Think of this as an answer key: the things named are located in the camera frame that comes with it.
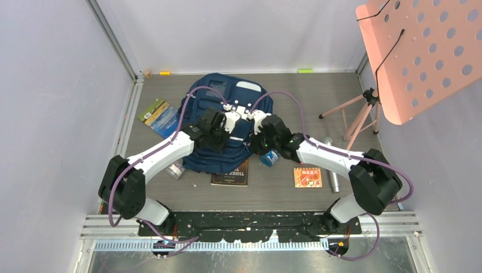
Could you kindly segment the navy blue backpack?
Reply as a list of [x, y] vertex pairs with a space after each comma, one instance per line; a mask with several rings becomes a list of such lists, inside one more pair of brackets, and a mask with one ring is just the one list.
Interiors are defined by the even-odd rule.
[[260, 84], [220, 73], [197, 80], [177, 116], [183, 126], [200, 125], [209, 133], [183, 158], [184, 167], [205, 173], [229, 173], [239, 167], [252, 155], [248, 144], [254, 125], [247, 119], [252, 108], [273, 112], [273, 99]]

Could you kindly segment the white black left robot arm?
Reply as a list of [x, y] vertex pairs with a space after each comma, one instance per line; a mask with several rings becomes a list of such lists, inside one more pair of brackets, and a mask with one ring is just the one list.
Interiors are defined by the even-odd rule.
[[99, 197], [124, 219], [148, 221], [160, 235], [170, 234], [174, 228], [171, 211], [147, 197], [147, 183], [196, 150], [210, 148], [220, 152], [239, 120], [240, 115], [234, 111], [208, 109], [195, 123], [183, 125], [180, 131], [150, 149], [127, 159], [114, 156], [107, 165]]

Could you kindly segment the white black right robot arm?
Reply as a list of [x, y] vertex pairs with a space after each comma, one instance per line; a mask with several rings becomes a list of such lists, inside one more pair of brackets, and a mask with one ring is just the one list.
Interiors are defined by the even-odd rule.
[[254, 124], [252, 152], [276, 151], [284, 159], [312, 164], [350, 181], [352, 194], [335, 200], [321, 217], [329, 233], [340, 233], [364, 213], [379, 216], [402, 188], [401, 179], [379, 150], [351, 152], [329, 146], [306, 134], [292, 133], [280, 117], [259, 110], [249, 114], [248, 120]]

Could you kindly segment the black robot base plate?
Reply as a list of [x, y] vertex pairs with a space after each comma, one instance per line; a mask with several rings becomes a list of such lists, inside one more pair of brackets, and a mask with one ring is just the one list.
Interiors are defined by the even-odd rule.
[[315, 242], [329, 235], [359, 235], [362, 233], [358, 218], [332, 229], [323, 219], [323, 212], [173, 212], [159, 226], [149, 227], [141, 222], [141, 237], [175, 236], [180, 240], [197, 237], [200, 242], [242, 243]]

